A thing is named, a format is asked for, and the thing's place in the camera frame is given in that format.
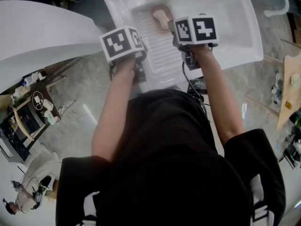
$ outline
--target black shirt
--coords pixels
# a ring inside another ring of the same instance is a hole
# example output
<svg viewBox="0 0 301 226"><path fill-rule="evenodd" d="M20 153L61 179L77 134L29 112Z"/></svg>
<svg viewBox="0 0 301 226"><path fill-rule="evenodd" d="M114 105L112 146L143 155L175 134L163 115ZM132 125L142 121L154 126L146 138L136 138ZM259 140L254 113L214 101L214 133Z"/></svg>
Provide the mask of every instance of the black shirt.
<svg viewBox="0 0 301 226"><path fill-rule="evenodd" d="M230 139L217 154L209 121L194 99L176 90L129 102L113 162L92 156L62 163L56 225L84 219L93 197L99 225L250 225L250 181L260 175L264 203L277 225L285 209L281 172L261 129Z"/></svg>

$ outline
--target sponge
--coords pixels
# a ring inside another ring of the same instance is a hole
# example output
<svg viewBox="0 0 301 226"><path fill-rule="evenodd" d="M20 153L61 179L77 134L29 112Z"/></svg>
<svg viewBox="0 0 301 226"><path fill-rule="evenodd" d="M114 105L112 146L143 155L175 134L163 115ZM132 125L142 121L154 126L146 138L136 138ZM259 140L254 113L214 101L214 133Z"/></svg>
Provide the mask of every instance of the sponge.
<svg viewBox="0 0 301 226"><path fill-rule="evenodd" d="M158 32L159 33L169 32L167 24L170 20L174 19L169 8L165 5L159 5L151 10L151 14L154 17L156 26L158 28Z"/></svg>

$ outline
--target wooden board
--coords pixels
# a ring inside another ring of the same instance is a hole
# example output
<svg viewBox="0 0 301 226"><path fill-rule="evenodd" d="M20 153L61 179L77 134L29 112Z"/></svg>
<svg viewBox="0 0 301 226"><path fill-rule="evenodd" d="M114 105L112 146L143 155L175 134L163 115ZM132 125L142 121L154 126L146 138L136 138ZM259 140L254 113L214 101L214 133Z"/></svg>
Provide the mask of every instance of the wooden board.
<svg viewBox="0 0 301 226"><path fill-rule="evenodd" d="M301 44L301 31L294 30L294 37L297 44Z"/></svg>
<svg viewBox="0 0 301 226"><path fill-rule="evenodd" d="M296 73L301 77L301 52L296 57L286 56L284 59L282 99L276 130L281 129L289 117L301 107L301 83L296 88L291 87L291 76ZM293 106L291 110L285 106L287 101Z"/></svg>
<svg viewBox="0 0 301 226"><path fill-rule="evenodd" d="M174 16L172 15L171 11L170 11L169 8L168 8L167 6L165 6L165 5L159 5L159 6L153 7L153 9L150 11L151 16L153 17L153 14L154 14L155 12L159 11L159 10L163 10L163 11L165 12L166 16L167 16L170 20L173 20L173 19L174 19ZM154 17L153 17L153 19L154 19L154 21L155 21L155 23L156 23L156 26L157 26L157 28L158 28L158 32L159 32L159 33L167 33L167 32L170 32L169 30L164 30L164 29L162 29L160 22L159 22L157 19L155 19Z"/></svg>
<svg viewBox="0 0 301 226"><path fill-rule="evenodd" d="M53 190L50 193L46 193L46 197L56 199L58 189L58 180L55 180L53 183Z"/></svg>
<svg viewBox="0 0 301 226"><path fill-rule="evenodd" d="M297 30L301 31L301 16L293 15Z"/></svg>

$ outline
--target white curved surface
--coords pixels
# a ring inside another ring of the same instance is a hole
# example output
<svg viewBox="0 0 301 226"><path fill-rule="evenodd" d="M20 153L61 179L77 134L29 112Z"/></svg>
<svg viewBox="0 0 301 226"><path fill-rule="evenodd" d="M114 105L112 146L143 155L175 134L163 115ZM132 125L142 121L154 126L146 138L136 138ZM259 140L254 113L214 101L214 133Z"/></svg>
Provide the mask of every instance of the white curved surface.
<svg viewBox="0 0 301 226"><path fill-rule="evenodd" d="M116 27L123 25L138 29L148 47L143 62L145 83L143 92L161 89L185 81L180 52L172 45L170 33L160 34L151 15L159 4L167 5L174 18L200 13L217 19L219 46L214 55L222 69L263 59L261 36L250 0L105 0ZM188 71L190 79L202 76L201 69Z"/></svg>
<svg viewBox="0 0 301 226"><path fill-rule="evenodd" d="M290 4L288 0L284 0L285 1L285 6L282 10L277 10L277 11L269 11L269 10L265 10L264 14L267 17L271 17L271 16L275 16L275 15L283 15L286 14L288 12L288 9L290 8Z"/></svg>
<svg viewBox="0 0 301 226"><path fill-rule="evenodd" d="M0 89L45 66L99 52L91 18L47 4L0 1Z"/></svg>

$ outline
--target bottle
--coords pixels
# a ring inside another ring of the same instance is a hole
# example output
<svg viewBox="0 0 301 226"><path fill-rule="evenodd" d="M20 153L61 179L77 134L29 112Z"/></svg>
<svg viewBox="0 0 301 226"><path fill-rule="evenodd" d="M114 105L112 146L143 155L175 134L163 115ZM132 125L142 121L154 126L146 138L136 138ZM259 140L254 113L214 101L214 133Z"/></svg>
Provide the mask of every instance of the bottle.
<svg viewBox="0 0 301 226"><path fill-rule="evenodd" d="M15 92L13 94L13 97L15 97L17 100L28 93L30 91L30 86L19 86L18 88L15 89Z"/></svg>
<svg viewBox="0 0 301 226"><path fill-rule="evenodd" d="M27 77L24 79L24 81L26 82L26 85L32 85L35 82L37 82L37 80L39 79L39 72L33 73L31 74L31 76Z"/></svg>
<svg viewBox="0 0 301 226"><path fill-rule="evenodd" d="M295 141L295 142L293 143L293 146L297 149L297 151L298 151L299 153L301 153L301 139L298 139L298 141Z"/></svg>

